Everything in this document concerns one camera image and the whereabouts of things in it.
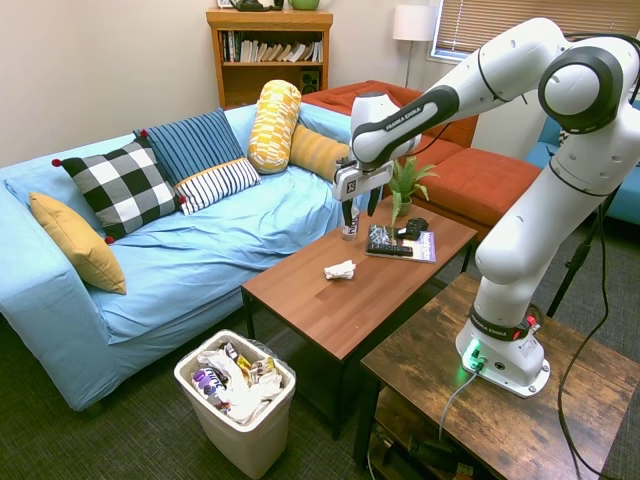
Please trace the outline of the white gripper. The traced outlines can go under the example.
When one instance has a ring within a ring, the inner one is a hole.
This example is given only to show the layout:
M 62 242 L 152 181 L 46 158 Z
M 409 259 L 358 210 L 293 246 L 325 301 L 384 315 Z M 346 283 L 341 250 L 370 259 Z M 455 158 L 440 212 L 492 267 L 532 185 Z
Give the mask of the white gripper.
M 342 227 L 351 228 L 357 216 L 357 207 L 353 198 L 370 192 L 368 201 L 368 216 L 375 213 L 383 187 L 391 180 L 393 162 L 389 161 L 381 167 L 371 171 L 363 171 L 359 162 L 350 162 L 338 168 L 334 174 L 333 197 L 342 202 Z

